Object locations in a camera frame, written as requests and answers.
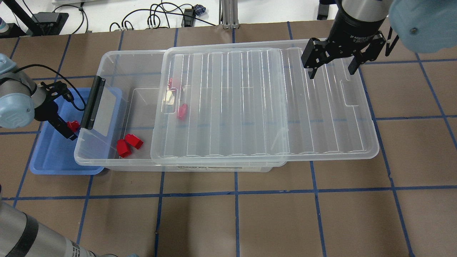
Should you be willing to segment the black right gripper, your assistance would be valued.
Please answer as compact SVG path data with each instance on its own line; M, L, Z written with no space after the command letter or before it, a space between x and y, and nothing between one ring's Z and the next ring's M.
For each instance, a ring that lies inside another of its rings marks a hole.
M308 76L313 79L318 68L330 63L333 58L349 57L354 54L348 66L350 75L367 61L379 57L386 40L380 26L384 19L378 21L361 21L339 9L327 40L317 38L308 40L301 60Z

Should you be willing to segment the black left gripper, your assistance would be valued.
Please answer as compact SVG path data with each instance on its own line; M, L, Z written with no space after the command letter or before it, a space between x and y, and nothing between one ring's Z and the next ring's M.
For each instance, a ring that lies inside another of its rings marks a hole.
M72 141L77 139L77 135L68 127L62 117L58 115L59 106L55 100L67 94L69 90L67 85L61 81L46 84L41 82L37 85L35 93L42 99L42 103L34 109L34 119L37 121L47 121L51 126L59 132L64 138Z

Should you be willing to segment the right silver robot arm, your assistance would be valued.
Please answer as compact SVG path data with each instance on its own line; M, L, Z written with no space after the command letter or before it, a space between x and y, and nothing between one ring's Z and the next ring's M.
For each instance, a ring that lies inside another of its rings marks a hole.
M310 79L323 65L352 57L353 75L382 49L389 56L398 41L415 53L456 46L455 0L332 0L338 11L326 40L311 38L301 60Z

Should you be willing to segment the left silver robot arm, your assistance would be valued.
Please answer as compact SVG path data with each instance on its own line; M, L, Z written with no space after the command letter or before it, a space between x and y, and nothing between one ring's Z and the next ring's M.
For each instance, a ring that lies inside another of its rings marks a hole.
M75 98L67 88L71 83L35 83L24 70L1 54L1 127L16 129L33 120L47 121L64 138L75 140L75 130L58 114L55 100L62 96L76 107ZM50 229L31 215L1 201L2 257L96 257L80 244Z

